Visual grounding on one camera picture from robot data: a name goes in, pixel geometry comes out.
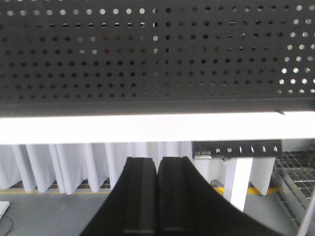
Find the metal rod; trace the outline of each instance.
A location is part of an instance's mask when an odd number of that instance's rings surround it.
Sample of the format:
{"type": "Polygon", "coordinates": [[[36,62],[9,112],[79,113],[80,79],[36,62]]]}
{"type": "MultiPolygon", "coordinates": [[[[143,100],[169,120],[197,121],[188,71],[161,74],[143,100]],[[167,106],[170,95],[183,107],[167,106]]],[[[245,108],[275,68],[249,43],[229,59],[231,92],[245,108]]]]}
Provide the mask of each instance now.
{"type": "Polygon", "coordinates": [[[312,221],[314,211],[315,211],[315,188],[313,189],[310,203],[306,209],[306,213],[304,215],[304,219],[303,219],[302,224],[299,228],[297,236],[305,236],[306,235],[307,230],[309,229],[310,223],[312,221]]]}

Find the black cable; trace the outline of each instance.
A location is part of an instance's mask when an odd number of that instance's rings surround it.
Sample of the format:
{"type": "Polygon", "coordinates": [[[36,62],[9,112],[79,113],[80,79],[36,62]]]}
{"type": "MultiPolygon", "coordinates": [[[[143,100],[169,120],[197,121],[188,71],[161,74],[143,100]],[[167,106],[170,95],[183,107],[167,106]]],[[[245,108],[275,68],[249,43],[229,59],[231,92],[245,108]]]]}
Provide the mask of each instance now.
{"type": "Polygon", "coordinates": [[[9,219],[9,221],[11,221],[11,223],[12,223],[11,228],[10,228],[4,235],[2,235],[2,236],[7,236],[7,235],[11,232],[11,230],[13,229],[14,220],[13,220],[11,217],[7,216],[7,215],[4,215],[4,216],[2,217],[2,219],[3,219],[3,218],[9,219]]]}

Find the yellow floor stripe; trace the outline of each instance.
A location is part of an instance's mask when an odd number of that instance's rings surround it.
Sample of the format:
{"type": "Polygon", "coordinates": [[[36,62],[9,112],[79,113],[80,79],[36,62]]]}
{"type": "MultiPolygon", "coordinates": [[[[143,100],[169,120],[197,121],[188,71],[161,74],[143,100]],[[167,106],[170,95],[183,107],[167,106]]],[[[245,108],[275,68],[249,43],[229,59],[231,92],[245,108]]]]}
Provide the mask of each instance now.
{"type": "MultiPolygon", "coordinates": [[[[224,188],[223,187],[215,187],[214,188],[218,193],[223,194],[224,193],[224,188]]],[[[279,188],[273,187],[269,188],[267,194],[274,194],[279,188]]],[[[104,190],[104,191],[99,191],[99,192],[92,192],[91,190],[88,189],[78,189],[74,192],[74,194],[109,194],[109,190],[104,190]]],[[[32,191],[32,192],[25,192],[24,189],[7,189],[7,190],[0,190],[0,194],[62,194],[58,191],[58,189],[50,189],[45,193],[39,193],[38,191],[32,191]]],[[[247,194],[260,194],[258,189],[251,187],[248,188],[247,194]]]]}
{"type": "MultiPolygon", "coordinates": [[[[92,192],[91,190],[76,190],[73,194],[109,194],[110,191],[99,191],[99,192],[92,192]]],[[[49,190],[44,193],[39,193],[38,191],[32,192],[25,192],[24,189],[7,189],[7,190],[0,190],[0,194],[62,194],[58,190],[49,190]]]]}
{"type": "MultiPolygon", "coordinates": [[[[215,187],[214,189],[220,194],[224,193],[224,188],[222,187],[215,187]]],[[[276,187],[269,188],[267,194],[274,194],[278,189],[279,188],[276,188],[276,187]]],[[[251,187],[251,188],[248,188],[247,194],[260,194],[260,192],[258,189],[251,187]]]]}

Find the white shelf edge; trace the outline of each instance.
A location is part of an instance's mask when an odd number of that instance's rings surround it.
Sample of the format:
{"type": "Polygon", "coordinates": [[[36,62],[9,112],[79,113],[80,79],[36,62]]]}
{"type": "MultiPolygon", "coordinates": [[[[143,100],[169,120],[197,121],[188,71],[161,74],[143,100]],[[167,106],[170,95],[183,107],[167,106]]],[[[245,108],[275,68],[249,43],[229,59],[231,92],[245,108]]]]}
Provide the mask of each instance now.
{"type": "Polygon", "coordinates": [[[0,144],[315,138],[315,112],[0,118],[0,144]]]}

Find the white curtain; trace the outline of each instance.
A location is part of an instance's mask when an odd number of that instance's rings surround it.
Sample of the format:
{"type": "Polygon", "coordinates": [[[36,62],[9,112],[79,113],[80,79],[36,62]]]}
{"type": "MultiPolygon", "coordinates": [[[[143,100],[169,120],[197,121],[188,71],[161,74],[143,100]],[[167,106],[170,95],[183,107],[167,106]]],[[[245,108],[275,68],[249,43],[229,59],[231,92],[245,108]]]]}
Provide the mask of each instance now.
{"type": "MultiPolygon", "coordinates": [[[[87,179],[91,190],[97,192],[108,177],[111,188],[115,186],[129,156],[151,157],[158,169],[164,156],[191,155],[191,142],[0,146],[0,189],[22,180],[25,191],[37,187],[45,192],[57,180],[61,193],[72,194],[87,179]]],[[[273,161],[253,161],[251,181],[263,194],[268,189],[273,161]]],[[[224,183],[226,166],[222,160],[192,162],[207,181],[224,183]]]]}
{"type": "Polygon", "coordinates": [[[0,146],[0,189],[7,189],[21,180],[12,146],[0,146]]]}

